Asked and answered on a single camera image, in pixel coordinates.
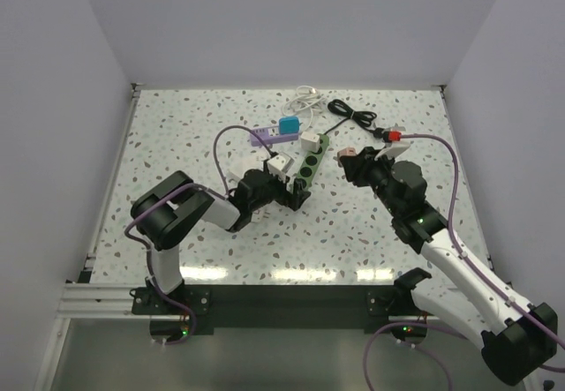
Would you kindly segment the beige pink plug adapter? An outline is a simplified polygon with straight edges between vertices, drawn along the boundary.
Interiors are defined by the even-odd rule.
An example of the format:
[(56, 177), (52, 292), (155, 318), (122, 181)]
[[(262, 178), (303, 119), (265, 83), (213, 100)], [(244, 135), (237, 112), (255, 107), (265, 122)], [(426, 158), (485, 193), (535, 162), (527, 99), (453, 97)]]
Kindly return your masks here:
[(337, 152), (336, 158), (340, 162), (343, 157), (355, 156), (357, 150), (354, 147), (346, 147)]

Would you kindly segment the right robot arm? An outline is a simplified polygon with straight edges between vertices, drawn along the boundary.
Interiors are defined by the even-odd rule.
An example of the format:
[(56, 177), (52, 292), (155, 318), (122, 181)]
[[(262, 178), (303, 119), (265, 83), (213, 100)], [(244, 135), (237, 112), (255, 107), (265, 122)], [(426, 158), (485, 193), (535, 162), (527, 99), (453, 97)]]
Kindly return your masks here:
[(426, 199), (427, 182), (413, 162), (396, 161), (385, 149), (347, 148), (337, 155), (347, 181), (370, 187), (392, 217), (396, 236), (455, 285), (441, 297), (418, 283), (393, 293), (395, 308), (418, 308), (440, 318), (471, 341), (501, 382), (516, 386), (557, 352), (558, 316), (535, 305), (503, 282), (459, 240), (449, 221)]

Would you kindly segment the white triangular power strip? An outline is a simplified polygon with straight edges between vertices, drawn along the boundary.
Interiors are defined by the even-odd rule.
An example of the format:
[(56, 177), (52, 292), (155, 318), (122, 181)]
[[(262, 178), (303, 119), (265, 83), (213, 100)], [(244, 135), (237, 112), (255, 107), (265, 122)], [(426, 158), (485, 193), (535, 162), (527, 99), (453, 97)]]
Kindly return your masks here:
[(239, 180), (241, 180), (245, 173), (250, 169), (263, 168), (263, 160), (266, 158), (267, 153), (256, 152), (244, 158), (238, 159), (231, 164), (228, 170), (227, 178), (229, 184), (234, 187)]

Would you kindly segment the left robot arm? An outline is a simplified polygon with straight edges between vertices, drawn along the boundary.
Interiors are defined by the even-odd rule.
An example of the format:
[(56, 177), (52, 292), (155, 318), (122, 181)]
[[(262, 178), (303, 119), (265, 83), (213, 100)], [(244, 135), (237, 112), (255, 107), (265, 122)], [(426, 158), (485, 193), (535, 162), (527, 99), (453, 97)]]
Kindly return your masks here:
[(290, 179), (272, 162), (247, 170), (226, 196), (194, 183), (182, 171), (171, 174), (133, 203), (132, 222), (124, 231), (127, 238), (146, 248), (153, 305), (163, 313), (181, 307), (184, 279), (179, 245), (198, 222), (235, 233), (251, 222), (255, 212), (273, 202), (298, 211), (310, 196), (304, 179)]

